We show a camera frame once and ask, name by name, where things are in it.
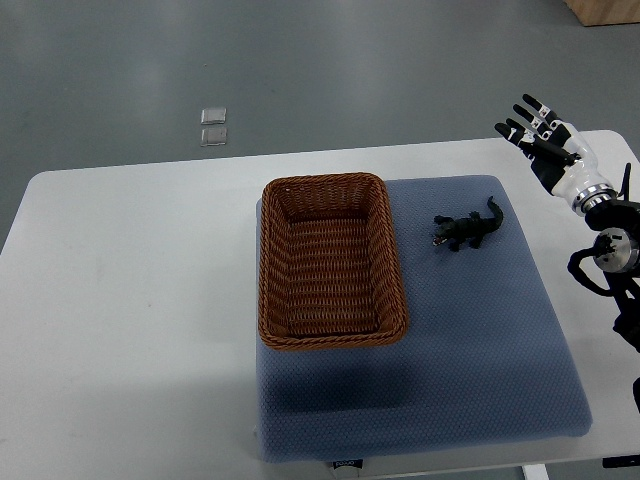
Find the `label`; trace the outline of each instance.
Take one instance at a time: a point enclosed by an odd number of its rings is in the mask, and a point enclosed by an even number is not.
[[[338,462],[332,462],[332,465],[333,465],[333,469],[335,470],[336,468],[340,468],[340,467],[362,468],[363,463],[364,463],[364,460],[340,460]]]

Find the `robot finger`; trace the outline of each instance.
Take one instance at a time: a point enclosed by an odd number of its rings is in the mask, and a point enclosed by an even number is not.
[[[526,93],[522,96],[522,99],[527,102],[527,105],[530,105],[536,112],[538,112],[540,118],[544,119],[552,130],[555,130],[558,123],[561,122],[558,115],[556,115],[556,112]]]
[[[513,106],[513,111],[529,122],[531,126],[542,136],[542,138],[548,138],[551,135],[551,127],[549,127],[544,120],[539,119],[518,104]]]
[[[529,160],[544,160],[560,168],[573,163],[569,153],[563,148],[540,138],[515,120],[508,119],[507,123],[508,125],[497,123],[495,129],[507,141],[520,148]]]

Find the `crocodile tail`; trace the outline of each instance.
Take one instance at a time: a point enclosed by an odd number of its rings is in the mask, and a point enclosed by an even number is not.
[[[502,225],[502,219],[504,218],[504,214],[502,213],[502,210],[500,209],[498,204],[493,201],[493,196],[489,197],[489,200],[487,200],[487,206],[489,207],[489,210],[491,210],[491,213],[493,213],[493,216],[495,217],[494,220],[495,220],[495,226],[497,229],[500,227],[500,225]]]

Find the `white robotic hand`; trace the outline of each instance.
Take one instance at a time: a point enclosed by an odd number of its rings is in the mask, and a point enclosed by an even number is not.
[[[531,169],[542,186],[564,198],[578,215],[615,198],[611,183],[598,172],[596,155],[576,128],[531,95],[522,99],[535,114],[517,104],[513,109],[534,131],[510,118],[506,124],[497,123],[495,129],[532,160]]]

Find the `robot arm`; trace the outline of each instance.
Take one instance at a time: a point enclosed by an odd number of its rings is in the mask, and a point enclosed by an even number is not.
[[[640,286],[635,282],[640,277],[640,203],[629,201],[630,165],[618,195],[598,172],[597,157],[576,128],[530,95],[522,98],[534,113],[520,105],[513,109],[531,130],[510,118],[495,128],[532,161],[531,169],[547,192],[564,198],[600,232],[591,248],[571,256],[568,270],[592,292],[615,299],[620,315],[614,330],[640,352]],[[599,287],[580,268],[587,257],[603,271],[609,289]]]

